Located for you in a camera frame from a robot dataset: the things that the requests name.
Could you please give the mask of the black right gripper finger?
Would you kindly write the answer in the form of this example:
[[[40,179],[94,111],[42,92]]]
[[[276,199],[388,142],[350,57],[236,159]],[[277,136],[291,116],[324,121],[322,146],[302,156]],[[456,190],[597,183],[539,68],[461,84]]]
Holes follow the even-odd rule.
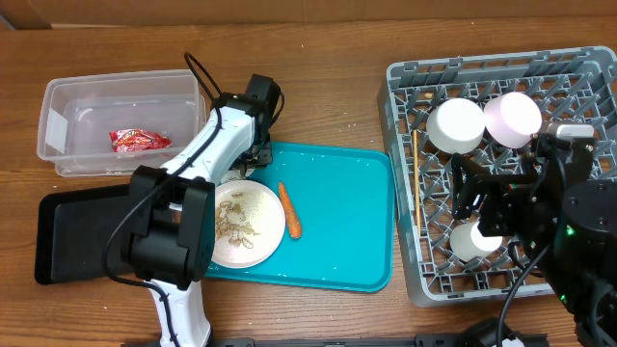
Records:
[[[484,200],[478,184],[473,180],[455,182],[453,187],[452,216],[456,220],[464,220],[477,210]]]
[[[473,162],[471,159],[460,153],[455,153],[452,155],[451,170],[456,181],[464,181],[468,177],[490,173],[488,169]]]

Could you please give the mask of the white bowl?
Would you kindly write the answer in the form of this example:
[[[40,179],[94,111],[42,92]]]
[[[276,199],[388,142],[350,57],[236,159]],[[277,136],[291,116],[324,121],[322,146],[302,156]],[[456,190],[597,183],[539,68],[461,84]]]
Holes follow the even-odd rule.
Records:
[[[476,149],[485,129],[483,110],[464,98],[447,100],[430,113],[426,122],[433,146],[448,154],[465,154]]]

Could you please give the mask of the white cup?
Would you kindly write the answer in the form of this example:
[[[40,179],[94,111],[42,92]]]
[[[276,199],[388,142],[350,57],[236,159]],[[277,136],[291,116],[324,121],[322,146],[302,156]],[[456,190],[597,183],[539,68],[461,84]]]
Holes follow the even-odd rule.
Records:
[[[502,244],[501,236],[483,236],[478,226],[478,222],[461,224],[450,234],[451,251],[462,261],[484,258],[495,252]]]

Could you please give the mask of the wooden chopstick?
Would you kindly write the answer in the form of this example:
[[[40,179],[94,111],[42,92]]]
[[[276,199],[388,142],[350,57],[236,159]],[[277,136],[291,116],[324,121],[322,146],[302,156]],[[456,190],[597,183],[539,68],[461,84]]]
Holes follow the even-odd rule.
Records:
[[[421,237],[421,211],[420,211],[420,190],[419,190],[419,165],[418,165],[418,133],[417,129],[413,130],[413,155],[414,155],[414,197],[415,197],[415,214],[416,228],[418,237]]]

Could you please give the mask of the pink plate with food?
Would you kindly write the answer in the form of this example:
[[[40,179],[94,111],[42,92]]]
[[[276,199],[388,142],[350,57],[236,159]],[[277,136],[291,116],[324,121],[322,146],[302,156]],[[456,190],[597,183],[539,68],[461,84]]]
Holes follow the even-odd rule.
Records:
[[[235,180],[216,188],[212,261],[231,269],[253,267],[272,255],[285,231],[281,201],[268,187]]]

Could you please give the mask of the pink bowl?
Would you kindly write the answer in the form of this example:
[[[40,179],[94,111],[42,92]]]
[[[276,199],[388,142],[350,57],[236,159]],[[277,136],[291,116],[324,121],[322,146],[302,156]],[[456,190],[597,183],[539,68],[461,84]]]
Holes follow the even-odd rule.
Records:
[[[536,102],[524,93],[511,92],[490,100],[484,108],[486,128],[499,144],[524,147],[542,125]]]

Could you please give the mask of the orange carrot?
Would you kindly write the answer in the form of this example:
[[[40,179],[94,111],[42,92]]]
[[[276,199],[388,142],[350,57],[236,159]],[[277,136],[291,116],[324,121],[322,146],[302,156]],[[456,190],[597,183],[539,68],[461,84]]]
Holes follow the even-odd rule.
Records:
[[[293,203],[288,195],[288,192],[282,181],[279,182],[279,197],[282,203],[283,212],[285,215],[286,226],[289,236],[292,239],[300,239],[302,237],[302,225],[296,213]]]

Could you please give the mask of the red snack wrapper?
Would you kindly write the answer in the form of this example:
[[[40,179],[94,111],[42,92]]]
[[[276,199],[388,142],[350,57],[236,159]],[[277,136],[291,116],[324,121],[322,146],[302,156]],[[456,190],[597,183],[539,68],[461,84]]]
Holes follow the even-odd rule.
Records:
[[[109,136],[114,152],[163,149],[172,144],[168,137],[139,128],[112,131]]]

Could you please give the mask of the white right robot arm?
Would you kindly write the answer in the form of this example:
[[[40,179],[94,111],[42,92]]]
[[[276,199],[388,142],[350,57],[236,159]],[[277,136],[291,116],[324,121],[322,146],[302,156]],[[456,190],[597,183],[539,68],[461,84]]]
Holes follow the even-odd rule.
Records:
[[[485,237],[516,238],[576,322],[584,346],[616,343],[616,184],[590,176],[595,138],[540,134],[519,174],[451,158],[457,220],[479,214]]]

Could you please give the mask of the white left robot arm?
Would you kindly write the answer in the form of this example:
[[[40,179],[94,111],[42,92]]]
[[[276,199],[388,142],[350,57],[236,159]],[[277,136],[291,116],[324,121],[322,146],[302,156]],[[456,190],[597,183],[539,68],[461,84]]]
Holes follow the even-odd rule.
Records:
[[[139,167],[131,210],[113,231],[121,260],[149,290],[161,324],[159,346],[208,346],[201,278],[215,247],[215,188],[273,161],[270,127],[284,106],[281,87],[255,74],[246,91],[219,93],[201,132],[160,168]]]

